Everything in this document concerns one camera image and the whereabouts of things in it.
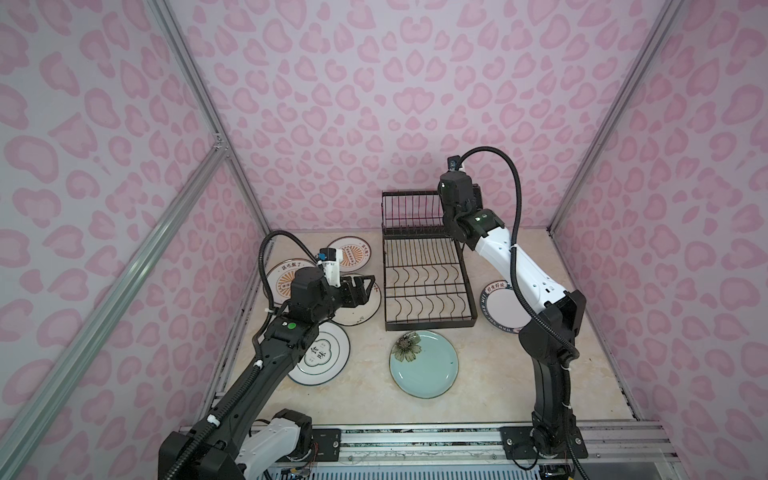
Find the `mint green flower plate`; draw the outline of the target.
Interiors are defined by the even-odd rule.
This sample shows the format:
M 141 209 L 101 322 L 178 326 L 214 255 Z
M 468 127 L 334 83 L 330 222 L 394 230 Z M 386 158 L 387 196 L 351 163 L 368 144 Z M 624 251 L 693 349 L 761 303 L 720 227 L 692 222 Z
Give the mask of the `mint green flower plate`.
M 434 399 L 446 393 L 459 374 L 458 354 L 452 343 L 431 331 L 411 331 L 392 345 L 390 374 L 406 394 Z

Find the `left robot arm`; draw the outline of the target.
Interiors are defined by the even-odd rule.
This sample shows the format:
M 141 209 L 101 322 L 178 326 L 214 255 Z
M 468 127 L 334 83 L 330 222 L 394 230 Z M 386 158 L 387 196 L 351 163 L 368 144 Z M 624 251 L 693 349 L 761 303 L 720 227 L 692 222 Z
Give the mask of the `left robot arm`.
M 254 357 L 233 387 L 185 434 L 173 432 L 158 454 L 160 479 L 243 479 L 254 467 L 240 468 L 236 458 L 259 413 L 282 380 L 319 335 L 320 325 L 341 308 L 366 304 L 373 275 L 345 275 L 337 286 L 317 267 L 299 269 L 291 297 L 253 340 Z

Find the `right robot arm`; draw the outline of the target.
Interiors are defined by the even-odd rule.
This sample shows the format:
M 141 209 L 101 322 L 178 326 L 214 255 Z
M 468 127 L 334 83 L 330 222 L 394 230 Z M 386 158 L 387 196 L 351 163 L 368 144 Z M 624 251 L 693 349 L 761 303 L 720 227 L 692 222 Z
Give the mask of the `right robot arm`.
M 484 208 L 480 188 L 467 173 L 442 174 L 437 192 L 447 233 L 503 275 L 529 317 L 518 336 L 534 370 L 531 449 L 541 458 L 562 453 L 574 457 L 571 363 L 580 356 L 575 340 L 585 297 L 555 282 L 523 250 L 518 242 L 519 225 L 507 228 L 492 210 Z

